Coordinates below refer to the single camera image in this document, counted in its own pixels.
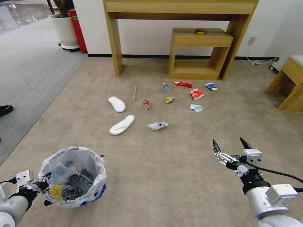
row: white planter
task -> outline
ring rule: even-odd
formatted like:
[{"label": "white planter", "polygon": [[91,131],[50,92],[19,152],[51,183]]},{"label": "white planter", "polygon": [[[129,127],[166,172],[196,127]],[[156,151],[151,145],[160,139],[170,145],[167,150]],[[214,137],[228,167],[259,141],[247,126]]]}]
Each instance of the white planter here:
[{"label": "white planter", "polygon": [[59,14],[54,14],[50,18],[61,41],[61,47],[64,49],[79,48],[71,18],[60,18],[59,16]]}]

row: plastic bottle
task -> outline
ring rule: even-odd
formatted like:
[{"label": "plastic bottle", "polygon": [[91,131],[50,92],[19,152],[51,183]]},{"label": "plastic bottle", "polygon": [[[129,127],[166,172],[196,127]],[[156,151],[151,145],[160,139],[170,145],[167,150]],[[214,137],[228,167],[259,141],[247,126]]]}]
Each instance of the plastic bottle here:
[{"label": "plastic bottle", "polygon": [[165,92],[169,92],[169,86],[166,83],[163,83],[163,89]]}]

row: wooden console table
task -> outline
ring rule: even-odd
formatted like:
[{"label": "wooden console table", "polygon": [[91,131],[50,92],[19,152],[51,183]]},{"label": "wooden console table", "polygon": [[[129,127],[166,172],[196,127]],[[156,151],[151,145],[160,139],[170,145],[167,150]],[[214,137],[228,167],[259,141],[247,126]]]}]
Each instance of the wooden console table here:
[{"label": "wooden console table", "polygon": [[122,69],[118,19],[226,20],[229,21],[226,32],[234,39],[219,76],[225,80],[258,1],[103,0],[116,77]]}]

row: potted plant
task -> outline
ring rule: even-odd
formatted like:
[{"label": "potted plant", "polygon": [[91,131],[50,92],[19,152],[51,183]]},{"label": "potted plant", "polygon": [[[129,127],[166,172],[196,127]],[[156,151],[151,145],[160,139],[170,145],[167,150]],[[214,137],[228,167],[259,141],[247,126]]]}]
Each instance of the potted plant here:
[{"label": "potted plant", "polygon": [[74,8],[72,0],[54,0],[59,14],[51,16],[51,20],[55,26],[55,30],[61,41],[63,49],[79,48],[77,37],[72,25],[71,18],[68,15],[68,10]]}]

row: black shoe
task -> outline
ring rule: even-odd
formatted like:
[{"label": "black shoe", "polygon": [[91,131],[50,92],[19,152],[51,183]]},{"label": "black shoe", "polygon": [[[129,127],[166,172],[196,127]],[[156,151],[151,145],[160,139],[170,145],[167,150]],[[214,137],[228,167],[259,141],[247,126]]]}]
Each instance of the black shoe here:
[{"label": "black shoe", "polygon": [[7,106],[0,106],[0,117],[9,114],[13,111],[13,106],[7,105]]}]

